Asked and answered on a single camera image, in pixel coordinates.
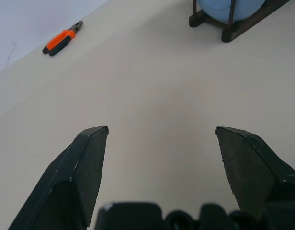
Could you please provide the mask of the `orange and black pliers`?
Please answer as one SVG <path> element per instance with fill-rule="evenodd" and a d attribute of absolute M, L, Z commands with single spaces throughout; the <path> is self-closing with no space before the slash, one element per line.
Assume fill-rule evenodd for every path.
<path fill-rule="evenodd" d="M 63 30 L 59 35 L 49 41 L 43 48 L 42 53 L 53 57 L 63 50 L 72 39 L 75 38 L 76 33 L 83 26 L 83 21 L 79 21 L 67 30 Z"/>

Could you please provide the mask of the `blue plate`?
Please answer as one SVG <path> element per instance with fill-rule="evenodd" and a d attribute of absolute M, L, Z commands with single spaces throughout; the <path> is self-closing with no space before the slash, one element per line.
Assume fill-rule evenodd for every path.
<path fill-rule="evenodd" d="M 265 0 L 236 0 L 233 21 L 244 20 L 253 15 Z M 197 0 L 201 9 L 215 20 L 227 23 L 232 0 Z"/>

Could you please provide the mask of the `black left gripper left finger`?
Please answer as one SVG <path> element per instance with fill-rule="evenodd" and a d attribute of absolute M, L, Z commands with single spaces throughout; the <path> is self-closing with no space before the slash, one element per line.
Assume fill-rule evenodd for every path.
<path fill-rule="evenodd" d="M 101 185 L 108 126 L 83 130 L 46 168 L 8 230 L 86 230 Z"/>

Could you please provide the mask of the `brown wooden dish rack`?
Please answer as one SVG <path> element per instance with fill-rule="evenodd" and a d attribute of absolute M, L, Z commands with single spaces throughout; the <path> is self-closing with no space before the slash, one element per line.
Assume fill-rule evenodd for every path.
<path fill-rule="evenodd" d="M 290 1 L 265 0 L 264 4 L 250 17 L 241 21 L 233 21 L 236 0 L 232 0 L 229 20 L 227 23 L 224 23 L 207 15 L 198 5 L 197 0 L 193 0 L 193 14 L 189 17 L 189 26 L 195 28 L 203 23 L 219 26 L 223 28 L 221 34 L 222 42 L 229 43 Z"/>

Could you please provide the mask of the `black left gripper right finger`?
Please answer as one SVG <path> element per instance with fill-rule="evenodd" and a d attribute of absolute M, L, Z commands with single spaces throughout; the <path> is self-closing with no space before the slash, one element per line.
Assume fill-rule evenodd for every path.
<path fill-rule="evenodd" d="M 217 126 L 222 162 L 241 211 L 261 217 L 266 204 L 295 202 L 295 170 L 258 135 Z"/>

